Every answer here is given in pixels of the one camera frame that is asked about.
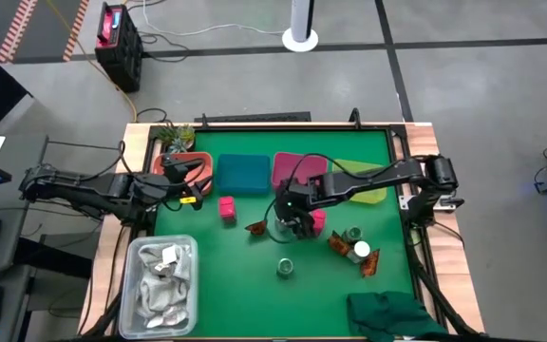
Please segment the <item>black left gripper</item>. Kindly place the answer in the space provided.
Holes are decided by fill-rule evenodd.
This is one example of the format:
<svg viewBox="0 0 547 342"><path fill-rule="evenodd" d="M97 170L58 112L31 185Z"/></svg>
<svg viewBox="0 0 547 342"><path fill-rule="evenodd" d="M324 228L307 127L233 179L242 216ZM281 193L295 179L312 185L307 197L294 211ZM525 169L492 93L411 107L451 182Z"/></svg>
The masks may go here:
<svg viewBox="0 0 547 342"><path fill-rule="evenodd" d="M213 188L213 177L208 176L191 183L192 190L201 194L209 194ZM169 200L180 198L189 189L186 181L174 182L164 175L140 174L133 178L133 194L146 207L167 204ZM194 210L200 210L203 205L203 196L186 196L180 199L181 204L190 204Z"/></svg>

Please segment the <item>red spice tin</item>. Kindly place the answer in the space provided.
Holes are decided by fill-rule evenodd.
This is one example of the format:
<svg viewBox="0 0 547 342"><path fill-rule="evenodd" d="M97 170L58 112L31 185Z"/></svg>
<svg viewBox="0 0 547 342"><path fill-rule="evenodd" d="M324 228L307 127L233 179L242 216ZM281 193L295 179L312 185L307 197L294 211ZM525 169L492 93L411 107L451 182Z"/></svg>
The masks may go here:
<svg viewBox="0 0 547 342"><path fill-rule="evenodd" d="M323 209L316 209L311 212L313 218L313 231L316 237L319 237L325 229L327 213Z"/></svg>
<svg viewBox="0 0 547 342"><path fill-rule="evenodd" d="M221 197L218 200L218 212L226 224L234 224L236 222L235 199L231 196Z"/></svg>

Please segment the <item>black and red crate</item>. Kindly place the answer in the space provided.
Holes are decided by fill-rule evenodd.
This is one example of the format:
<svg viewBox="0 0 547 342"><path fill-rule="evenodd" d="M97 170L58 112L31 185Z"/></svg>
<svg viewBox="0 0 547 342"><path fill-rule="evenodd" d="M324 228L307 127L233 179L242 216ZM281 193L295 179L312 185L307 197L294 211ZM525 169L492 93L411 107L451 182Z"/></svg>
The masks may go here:
<svg viewBox="0 0 547 342"><path fill-rule="evenodd" d="M124 93L140 90L142 40L125 5L102 3L95 55L110 80Z"/></svg>

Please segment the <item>black flat strip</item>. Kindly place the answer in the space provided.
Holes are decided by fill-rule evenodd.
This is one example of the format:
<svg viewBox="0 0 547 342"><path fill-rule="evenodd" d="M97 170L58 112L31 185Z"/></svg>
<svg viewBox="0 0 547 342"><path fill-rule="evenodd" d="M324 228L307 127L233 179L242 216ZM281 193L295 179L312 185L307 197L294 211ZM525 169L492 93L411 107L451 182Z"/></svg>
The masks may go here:
<svg viewBox="0 0 547 342"><path fill-rule="evenodd" d="M195 123L260 123L260 122L310 122L309 111L243 114L229 116L207 116L203 113L194 119Z"/></svg>

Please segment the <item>dark green cloth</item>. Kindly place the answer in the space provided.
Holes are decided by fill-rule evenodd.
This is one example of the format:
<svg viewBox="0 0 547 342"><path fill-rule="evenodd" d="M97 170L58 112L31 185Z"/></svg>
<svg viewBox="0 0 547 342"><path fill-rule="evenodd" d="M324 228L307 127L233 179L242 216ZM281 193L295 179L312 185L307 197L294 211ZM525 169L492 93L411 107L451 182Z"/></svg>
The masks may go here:
<svg viewBox="0 0 547 342"><path fill-rule="evenodd" d="M349 328L370 342L393 342L396 336L447 333L412 294L354 293L346 299Z"/></svg>

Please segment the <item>white tower fan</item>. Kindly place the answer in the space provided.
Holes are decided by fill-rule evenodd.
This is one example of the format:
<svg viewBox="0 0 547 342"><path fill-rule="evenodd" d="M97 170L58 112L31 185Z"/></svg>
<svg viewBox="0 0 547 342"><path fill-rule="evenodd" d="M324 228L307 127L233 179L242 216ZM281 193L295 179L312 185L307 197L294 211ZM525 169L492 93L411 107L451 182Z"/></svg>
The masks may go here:
<svg viewBox="0 0 547 342"><path fill-rule="evenodd" d="M283 46L292 52L313 50L319 41L312 29L315 0L292 0L291 24L282 35Z"/></svg>

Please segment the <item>blue plastic bin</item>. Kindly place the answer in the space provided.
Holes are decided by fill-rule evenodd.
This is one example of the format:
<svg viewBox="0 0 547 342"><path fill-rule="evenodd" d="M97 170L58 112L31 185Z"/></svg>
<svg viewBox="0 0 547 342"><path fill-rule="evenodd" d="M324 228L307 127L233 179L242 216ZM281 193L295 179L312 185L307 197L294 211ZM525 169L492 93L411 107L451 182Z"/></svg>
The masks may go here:
<svg viewBox="0 0 547 342"><path fill-rule="evenodd" d="M266 195L271 189L271 160L266 155L221 154L214 174L221 194Z"/></svg>

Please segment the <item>small green succulent plant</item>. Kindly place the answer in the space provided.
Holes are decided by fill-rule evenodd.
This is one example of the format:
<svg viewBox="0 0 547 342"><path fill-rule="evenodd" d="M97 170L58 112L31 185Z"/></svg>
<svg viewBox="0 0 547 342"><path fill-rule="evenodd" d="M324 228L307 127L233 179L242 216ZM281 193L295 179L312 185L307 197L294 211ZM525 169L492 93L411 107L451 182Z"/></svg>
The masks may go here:
<svg viewBox="0 0 547 342"><path fill-rule="evenodd" d="M194 127L189 124L167 125L157 133L156 137L165 152L185 153L195 150L196 133Z"/></svg>

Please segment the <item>yellow translucent plastic bin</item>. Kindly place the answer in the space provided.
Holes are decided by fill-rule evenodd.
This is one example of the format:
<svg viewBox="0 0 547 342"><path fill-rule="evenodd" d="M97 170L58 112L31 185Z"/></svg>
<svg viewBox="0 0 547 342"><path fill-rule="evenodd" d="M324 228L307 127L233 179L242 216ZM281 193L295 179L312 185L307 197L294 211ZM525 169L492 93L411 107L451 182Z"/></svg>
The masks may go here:
<svg viewBox="0 0 547 342"><path fill-rule="evenodd" d="M379 168L379 164L361 162L361 161L349 161L335 159L337 164L333 164L332 171L340 171L341 167L347 169L350 173L357 174L359 172L367 171L369 169ZM369 190L367 192L361 192L355 194L350 201L364 203L364 204L377 204L383 201L387 196L386 188L380 188L375 190Z"/></svg>

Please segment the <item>green table mat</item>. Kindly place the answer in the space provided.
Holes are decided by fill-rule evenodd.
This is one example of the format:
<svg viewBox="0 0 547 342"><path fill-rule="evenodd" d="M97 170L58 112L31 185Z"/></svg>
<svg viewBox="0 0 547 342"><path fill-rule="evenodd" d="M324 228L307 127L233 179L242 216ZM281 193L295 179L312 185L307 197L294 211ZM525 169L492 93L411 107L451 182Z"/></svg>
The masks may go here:
<svg viewBox="0 0 547 342"><path fill-rule="evenodd" d="M201 210L173 202L159 210L156 234L189 235L198 244L198 323L194 337L347 337L346 299L354 293L412 294L404 233L394 189L374 205L347 201L327 209L324 232L315 239L279 244L253 237L245 227L273 219L272 195L237 196L236 224L218 213L215 186ZM380 250L377 272L335 253L327 239L358 226L372 249ZM293 274L278 277L281 258Z"/></svg>

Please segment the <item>clear plastic container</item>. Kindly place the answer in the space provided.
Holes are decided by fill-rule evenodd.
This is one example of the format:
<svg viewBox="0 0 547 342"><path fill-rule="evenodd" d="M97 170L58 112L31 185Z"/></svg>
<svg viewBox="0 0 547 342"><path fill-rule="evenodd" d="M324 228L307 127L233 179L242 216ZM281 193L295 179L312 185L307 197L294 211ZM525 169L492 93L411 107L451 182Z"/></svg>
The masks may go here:
<svg viewBox="0 0 547 342"><path fill-rule="evenodd" d="M144 319L136 312L138 307L136 295L139 289L143 267L139 258L139 250L146 244L177 243L191 247L191 290L188 295L190 318L177 327L158 327L147 329ZM139 237L130 243L126 255L124 269L122 302L118 327L122 337L129 340L158 339L165 337L184 336L194 329L198 322L198 245L187 235L165 237Z"/></svg>

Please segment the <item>pink plastic bin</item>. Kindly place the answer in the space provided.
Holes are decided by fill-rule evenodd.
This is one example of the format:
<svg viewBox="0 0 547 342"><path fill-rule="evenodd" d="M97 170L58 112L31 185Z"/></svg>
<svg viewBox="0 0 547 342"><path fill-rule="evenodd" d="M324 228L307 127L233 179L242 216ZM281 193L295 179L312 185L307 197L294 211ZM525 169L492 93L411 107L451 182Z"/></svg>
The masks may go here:
<svg viewBox="0 0 547 342"><path fill-rule="evenodd" d="M308 178L327 172L328 161L325 158L277 152L273 158L272 185L277 189L290 176L294 176L301 184L306 184Z"/></svg>

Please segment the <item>white-lid spice jar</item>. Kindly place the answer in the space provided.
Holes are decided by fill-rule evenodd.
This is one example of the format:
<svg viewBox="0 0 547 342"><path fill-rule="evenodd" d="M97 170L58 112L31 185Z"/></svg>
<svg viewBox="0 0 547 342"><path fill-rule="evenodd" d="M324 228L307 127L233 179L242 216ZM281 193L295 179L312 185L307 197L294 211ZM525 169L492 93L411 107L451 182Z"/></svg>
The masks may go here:
<svg viewBox="0 0 547 342"><path fill-rule="evenodd" d="M353 263L361 263L370 255L369 245L362 240L355 242L347 253L347 258Z"/></svg>

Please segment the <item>grey crumpled cloth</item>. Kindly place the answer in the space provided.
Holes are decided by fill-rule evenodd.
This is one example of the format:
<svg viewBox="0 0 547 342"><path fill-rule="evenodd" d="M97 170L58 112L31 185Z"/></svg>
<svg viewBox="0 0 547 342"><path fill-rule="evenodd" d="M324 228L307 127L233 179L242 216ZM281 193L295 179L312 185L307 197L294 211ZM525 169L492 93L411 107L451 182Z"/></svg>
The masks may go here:
<svg viewBox="0 0 547 342"><path fill-rule="evenodd" d="M146 244L139 250L143 267L136 312L147 329L177 327L190 318L191 247Z"/></svg>

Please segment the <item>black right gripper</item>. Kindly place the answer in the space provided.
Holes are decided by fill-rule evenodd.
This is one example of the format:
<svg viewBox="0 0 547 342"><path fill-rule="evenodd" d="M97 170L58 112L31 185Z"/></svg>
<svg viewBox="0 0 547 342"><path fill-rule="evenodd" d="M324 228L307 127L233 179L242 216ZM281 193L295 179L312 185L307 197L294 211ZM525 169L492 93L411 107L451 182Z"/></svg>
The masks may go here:
<svg viewBox="0 0 547 342"><path fill-rule="evenodd" d="M323 198L324 183L320 180L309 180L302 184L298 180L283 180L275 195L275 214L281 221L292 221L292 231L297 238L315 238L314 218L311 211L315 209L312 202Z"/></svg>

